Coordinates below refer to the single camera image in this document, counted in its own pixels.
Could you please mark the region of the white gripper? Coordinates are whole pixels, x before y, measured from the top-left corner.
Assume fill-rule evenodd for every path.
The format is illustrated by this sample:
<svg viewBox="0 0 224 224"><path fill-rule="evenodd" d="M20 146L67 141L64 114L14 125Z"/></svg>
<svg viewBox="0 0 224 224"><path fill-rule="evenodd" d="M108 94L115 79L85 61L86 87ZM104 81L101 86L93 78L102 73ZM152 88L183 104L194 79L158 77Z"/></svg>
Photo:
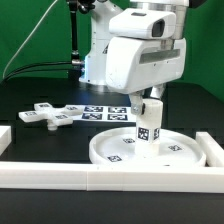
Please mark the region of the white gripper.
<svg viewBox="0 0 224 224"><path fill-rule="evenodd" d="M131 112L143 115L143 90L153 86L150 96L161 99L165 91L163 83L182 76L185 54L185 39L174 41L167 49L162 48L159 40L114 37L107 51L106 84L112 91L131 93Z"/></svg>

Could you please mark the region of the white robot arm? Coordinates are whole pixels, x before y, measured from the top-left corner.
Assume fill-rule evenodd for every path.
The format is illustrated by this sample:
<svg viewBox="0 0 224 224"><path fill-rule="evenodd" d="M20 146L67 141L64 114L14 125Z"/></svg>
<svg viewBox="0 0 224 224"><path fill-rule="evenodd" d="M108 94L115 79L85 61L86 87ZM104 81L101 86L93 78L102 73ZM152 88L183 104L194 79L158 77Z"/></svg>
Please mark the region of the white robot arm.
<svg viewBox="0 0 224 224"><path fill-rule="evenodd" d="M91 49L80 81L127 94L132 112L142 114L145 89L159 98L167 82L182 76L186 12L206 1L130 0L131 6L123 10L110 0L96 0Z"/></svg>

